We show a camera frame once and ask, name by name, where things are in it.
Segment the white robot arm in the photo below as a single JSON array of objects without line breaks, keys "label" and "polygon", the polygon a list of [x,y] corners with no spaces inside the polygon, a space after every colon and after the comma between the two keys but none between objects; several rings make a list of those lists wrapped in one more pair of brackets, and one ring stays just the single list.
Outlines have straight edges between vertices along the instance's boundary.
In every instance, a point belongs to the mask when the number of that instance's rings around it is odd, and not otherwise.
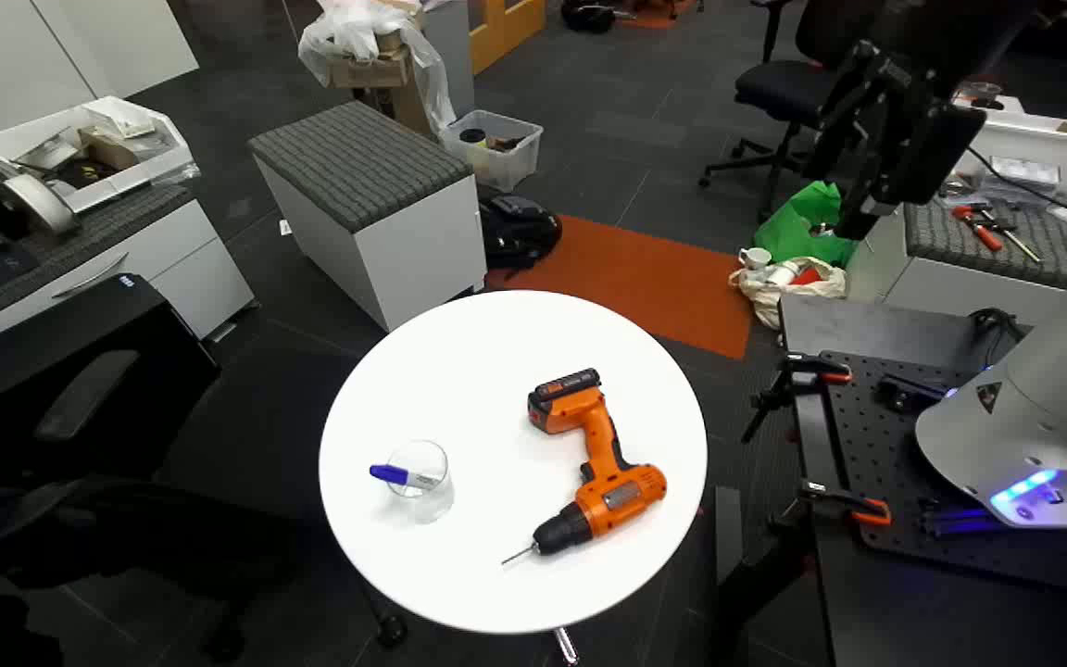
[{"label": "white robot arm", "polygon": [[916,420],[924,459],[1011,532],[1067,532],[1067,306]]}]

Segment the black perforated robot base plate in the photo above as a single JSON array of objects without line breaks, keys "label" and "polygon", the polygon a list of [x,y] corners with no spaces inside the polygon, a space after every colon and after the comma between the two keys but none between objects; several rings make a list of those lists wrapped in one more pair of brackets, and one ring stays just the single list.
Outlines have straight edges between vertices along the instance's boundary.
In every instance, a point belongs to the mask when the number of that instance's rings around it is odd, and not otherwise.
[{"label": "black perforated robot base plate", "polygon": [[852,378],[821,390],[842,486],[889,503],[885,525],[863,525],[875,554],[1067,590],[1067,532],[1009,532],[947,486],[916,446],[916,415],[883,399],[885,383],[952,390],[964,366],[895,365],[835,352]]}]

